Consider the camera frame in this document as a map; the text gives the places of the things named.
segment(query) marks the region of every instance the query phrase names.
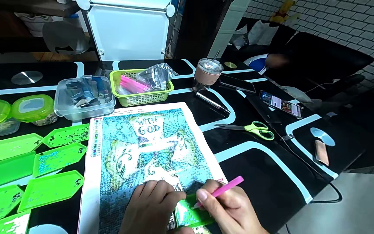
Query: green plastic basket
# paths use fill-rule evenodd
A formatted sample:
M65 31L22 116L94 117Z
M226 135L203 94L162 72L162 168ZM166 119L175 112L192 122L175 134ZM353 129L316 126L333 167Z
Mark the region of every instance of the green plastic basket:
M115 97L118 98L119 103L124 107L153 103L153 102L162 102L167 100L169 92L174 90L174 85L170 81L167 84L167 89L164 91L154 91L148 93L138 93L130 95L120 95L117 92L117 88L121 83L121 76L124 75L128 78L135 79L135 75L139 72L144 71L145 69L131 69L131 70L117 70L111 72L109 75L111 79L112 93Z

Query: diamond painting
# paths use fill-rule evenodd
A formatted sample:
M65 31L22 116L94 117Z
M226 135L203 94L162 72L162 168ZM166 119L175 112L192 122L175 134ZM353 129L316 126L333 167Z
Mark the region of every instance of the diamond painting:
M226 180L184 102L116 109L91 119L79 233L117 233L133 190L165 180L195 193ZM169 229L175 228L174 217Z

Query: stuffed toy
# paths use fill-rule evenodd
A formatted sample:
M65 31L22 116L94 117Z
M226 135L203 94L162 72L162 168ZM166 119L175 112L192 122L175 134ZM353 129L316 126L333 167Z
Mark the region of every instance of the stuffed toy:
M293 0L285 0L281 8L271 16L269 21L283 24L288 19L289 9L294 6L295 3L296 2Z

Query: black pen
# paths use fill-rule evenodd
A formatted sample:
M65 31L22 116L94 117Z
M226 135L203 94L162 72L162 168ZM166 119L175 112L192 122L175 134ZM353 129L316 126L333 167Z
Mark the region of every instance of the black pen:
M199 92L196 92L196 96L197 96L198 98L204 100L206 103L208 103L208 104L214 106L215 108L217 108L217 109L221 109L221 110L223 110L224 112L230 114L230 111L229 111L228 109L226 109L226 108L224 108L223 106L217 104L215 101L213 101L213 100L211 100L210 98L204 96L203 94L201 94L201 93L199 93Z

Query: black table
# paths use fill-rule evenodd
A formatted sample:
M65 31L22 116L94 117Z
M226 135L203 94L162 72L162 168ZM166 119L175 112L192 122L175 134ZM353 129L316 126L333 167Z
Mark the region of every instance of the black table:
M34 94L47 94L55 97L55 85L60 80L73 78L80 75L91 75L103 70L140 69L164 62L164 60L143 61L107 61L107 62L48 62L28 64L0 64L0 99L13 103L21 97ZM314 175L311 170L290 150L284 147L276 136L274 141L265 141L249 132L235 130L214 129L213 122L234 125L249 125L252 121L262 121L261 116L244 99L241 93L231 88L219 86L218 83L206 91L206 96L212 100L223 103L233 110L230 115L209 106L202 100L195 98L194 93L188 88L192 86L194 69L197 61L165 60L179 76L173 79L174 91L165 102L185 102L191 109L197 125L205 130L204 136L210 149L220 163L220 167L228 180L242 175L245 181L241 187L247 192L253 207L257 211L262 225L270 232L278 231L293 215L304 205L311 201L325 186L327 181L332 181L357 157L363 149L358 146L350 135L335 129L326 120L320 118L307 108L304 108L302 120L275 110L275 114L282 120L282 124L272 125L283 136L292 133L295 139L287 143L302 160L309 163L315 170L323 175L322 179ZM242 80L251 80L257 91L265 90L284 100L293 100L271 82L264 79L257 72L249 70L243 63L233 61L237 69L225 67L224 75ZM35 70L43 73L41 81L30 85L16 85L10 78L21 71ZM122 106L117 101L116 108ZM20 136L28 133L47 135L51 130L72 125L65 118L51 125L37 127L31 123L21 123L18 132L0 137L0 140ZM324 130L333 137L336 146L327 147L330 166L323 170L315 164L309 155L314 154L314 136L310 133L311 127ZM37 153L48 150L40 146ZM63 168L60 172L77 170L84 174L85 160ZM29 228L42 224L54 224L65 229L69 234L77 232L79 220L81 189L70 199L51 205L42 206L32 210ZM216 225L211 225L210 230L218 233Z

